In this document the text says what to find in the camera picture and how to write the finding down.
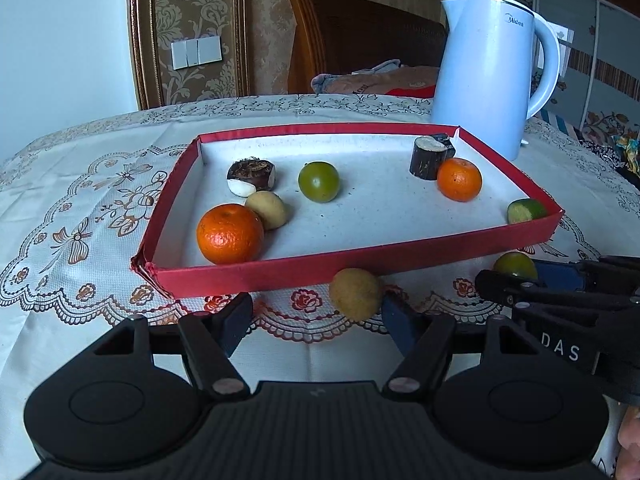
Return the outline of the person's hand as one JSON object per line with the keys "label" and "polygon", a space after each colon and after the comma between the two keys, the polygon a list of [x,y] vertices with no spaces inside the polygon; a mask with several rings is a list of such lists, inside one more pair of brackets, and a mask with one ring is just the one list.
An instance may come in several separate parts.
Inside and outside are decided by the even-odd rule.
{"label": "person's hand", "polygon": [[627,408],[618,430],[620,444],[615,468],[616,480],[640,479],[640,414],[634,406]]}

